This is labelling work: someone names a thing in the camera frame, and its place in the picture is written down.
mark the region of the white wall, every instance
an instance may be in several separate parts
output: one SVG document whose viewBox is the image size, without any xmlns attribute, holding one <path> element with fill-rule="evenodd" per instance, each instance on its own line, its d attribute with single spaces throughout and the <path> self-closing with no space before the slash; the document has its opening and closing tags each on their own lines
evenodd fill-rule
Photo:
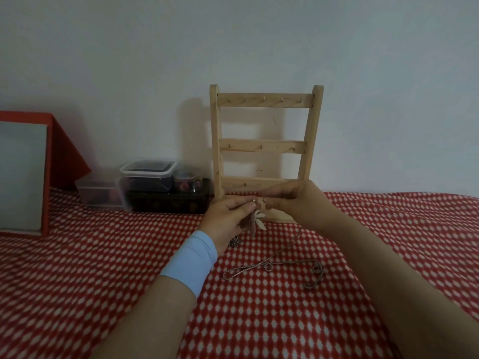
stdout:
<svg viewBox="0 0 479 359">
<path fill-rule="evenodd" d="M 92 167 L 209 171 L 210 84 L 323 84 L 320 187 L 479 196 L 478 14 L 479 0 L 1 0 L 0 108 L 51 111 Z M 227 137 L 306 125 L 306 111 L 225 114 Z M 296 176 L 299 156 L 253 155 L 227 154 L 227 173 Z"/>
</svg>

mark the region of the black box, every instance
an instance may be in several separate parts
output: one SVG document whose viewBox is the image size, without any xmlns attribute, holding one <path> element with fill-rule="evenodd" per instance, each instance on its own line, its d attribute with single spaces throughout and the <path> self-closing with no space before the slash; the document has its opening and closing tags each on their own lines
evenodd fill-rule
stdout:
<svg viewBox="0 0 479 359">
<path fill-rule="evenodd" d="M 158 213 L 203 214 L 208 209 L 210 179 L 203 179 L 199 191 L 184 193 L 175 188 L 166 193 L 127 190 L 132 211 Z"/>
</svg>

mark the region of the wooden slat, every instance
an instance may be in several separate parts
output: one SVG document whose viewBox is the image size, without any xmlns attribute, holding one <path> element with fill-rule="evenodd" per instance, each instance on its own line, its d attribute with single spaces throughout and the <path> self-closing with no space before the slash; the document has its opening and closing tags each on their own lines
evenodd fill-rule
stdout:
<svg viewBox="0 0 479 359">
<path fill-rule="evenodd" d="M 242 190 L 258 191 L 268 187 L 282 184 L 291 179 L 275 178 L 245 178 L 241 176 L 223 176 L 221 186 L 225 189 L 241 188 Z"/>
<path fill-rule="evenodd" d="M 221 187 L 221 178 L 223 177 L 223 155 L 219 148 L 219 140 L 221 139 L 221 120 L 218 107 L 217 84 L 210 85 L 210 112 L 211 112 L 211 139 L 213 150 L 213 178 L 215 186 L 215 197 L 221 198 L 225 191 Z"/>
<path fill-rule="evenodd" d="M 261 213 L 266 214 L 266 217 L 261 218 L 261 220 L 265 222 L 296 223 L 295 220 L 290 215 L 286 214 L 284 211 L 280 211 L 276 209 L 271 209 L 271 210 L 262 209 Z"/>
<path fill-rule="evenodd" d="M 311 108 L 312 94 L 291 93 L 219 93 L 220 107 Z"/>
<path fill-rule="evenodd" d="M 316 132 L 318 131 L 321 103 L 323 102 L 323 91 L 323 86 L 316 85 L 313 87 L 313 106 L 309 109 L 308 122 L 306 123 L 306 131 L 304 134 L 304 140 L 306 141 L 306 150 L 301 156 L 301 161 L 299 163 L 299 180 L 309 179 L 309 173 L 311 172 L 314 144 L 316 142 Z"/>
<path fill-rule="evenodd" d="M 303 154 L 304 141 L 285 140 L 249 140 L 241 138 L 222 138 L 219 147 L 226 151 L 276 152 L 280 154 Z"/>
</svg>

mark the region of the blue wrist bandage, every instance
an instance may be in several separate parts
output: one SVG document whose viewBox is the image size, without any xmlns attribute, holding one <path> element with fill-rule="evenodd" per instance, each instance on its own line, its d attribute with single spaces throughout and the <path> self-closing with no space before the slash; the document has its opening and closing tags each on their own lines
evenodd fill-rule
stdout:
<svg viewBox="0 0 479 359">
<path fill-rule="evenodd" d="M 218 252 L 211 238 L 206 233 L 195 231 L 171 257 L 160 276 L 184 283 L 198 298 L 217 259 Z"/>
</svg>

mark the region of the person's right hand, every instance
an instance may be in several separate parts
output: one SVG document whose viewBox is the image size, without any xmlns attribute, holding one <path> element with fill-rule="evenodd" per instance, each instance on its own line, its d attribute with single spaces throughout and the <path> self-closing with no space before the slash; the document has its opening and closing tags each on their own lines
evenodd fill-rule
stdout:
<svg viewBox="0 0 479 359">
<path fill-rule="evenodd" d="M 263 190 L 266 209 L 289 214 L 304 228 L 325 235 L 343 217 L 343 213 L 327 199 L 311 180 L 288 181 Z"/>
</svg>

